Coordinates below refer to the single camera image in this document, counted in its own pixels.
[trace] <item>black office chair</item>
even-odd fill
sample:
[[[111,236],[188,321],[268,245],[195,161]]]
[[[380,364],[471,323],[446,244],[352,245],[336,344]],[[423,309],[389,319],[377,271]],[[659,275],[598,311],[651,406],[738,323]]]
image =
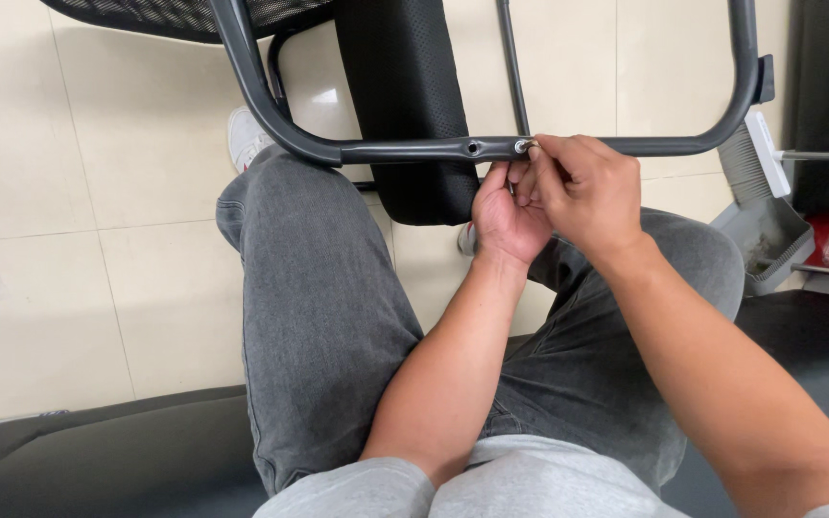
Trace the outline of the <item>black office chair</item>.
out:
[[[42,0],[87,23],[181,40],[222,42],[258,122],[299,157],[330,167],[371,164],[389,216],[409,225],[470,219],[474,164],[526,158],[529,136],[469,136],[442,0]],[[509,23],[497,0],[515,114],[529,133]],[[772,80],[757,60],[754,0],[729,0],[735,85],[731,104],[706,133],[605,137],[620,152],[680,156],[718,147],[737,129],[758,85]],[[364,140],[334,141],[293,124],[277,54],[297,32],[333,19]],[[274,35],[265,75],[255,40]]]

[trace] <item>gray t-shirt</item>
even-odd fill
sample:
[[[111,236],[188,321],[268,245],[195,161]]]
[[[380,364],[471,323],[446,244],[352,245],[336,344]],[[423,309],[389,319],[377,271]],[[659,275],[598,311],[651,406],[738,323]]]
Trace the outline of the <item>gray t-shirt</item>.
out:
[[[305,477],[254,514],[287,516],[685,518],[619,461],[532,435],[478,441],[469,468],[436,491],[416,465],[368,459]],[[829,518],[829,505],[805,518]]]

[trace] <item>hand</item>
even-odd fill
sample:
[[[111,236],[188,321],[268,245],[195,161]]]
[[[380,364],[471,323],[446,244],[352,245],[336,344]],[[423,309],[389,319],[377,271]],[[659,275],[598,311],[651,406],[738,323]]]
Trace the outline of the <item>hand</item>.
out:
[[[590,136],[536,140],[542,148],[530,148],[532,166],[518,179],[521,201],[542,204],[558,233],[595,264],[646,237],[637,159]]]
[[[508,170],[526,170],[527,162],[496,162],[473,201],[473,222],[480,255],[530,266],[552,236],[552,224],[541,206],[521,206],[505,185]]]

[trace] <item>gray jeans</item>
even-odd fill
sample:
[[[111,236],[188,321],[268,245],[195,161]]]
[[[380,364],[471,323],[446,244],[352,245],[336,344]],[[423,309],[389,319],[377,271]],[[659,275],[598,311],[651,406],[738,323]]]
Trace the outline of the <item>gray jeans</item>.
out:
[[[424,334],[376,222],[341,174],[268,147],[225,188],[216,221],[245,268],[249,417],[255,464],[272,496],[357,459],[383,389]],[[743,288],[735,245],[657,210],[642,209],[641,222],[686,281],[733,319]],[[686,439],[610,288],[559,238],[529,277],[556,301],[543,327],[505,360],[481,438],[574,442],[659,490]]]

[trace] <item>right arm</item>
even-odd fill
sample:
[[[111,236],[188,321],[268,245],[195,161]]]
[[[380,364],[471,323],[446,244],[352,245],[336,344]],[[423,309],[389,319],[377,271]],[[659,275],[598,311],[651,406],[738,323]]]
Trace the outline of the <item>right arm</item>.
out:
[[[798,518],[828,504],[829,419],[641,230],[638,161],[590,137],[537,140],[518,189],[612,288],[651,378],[739,510]]]

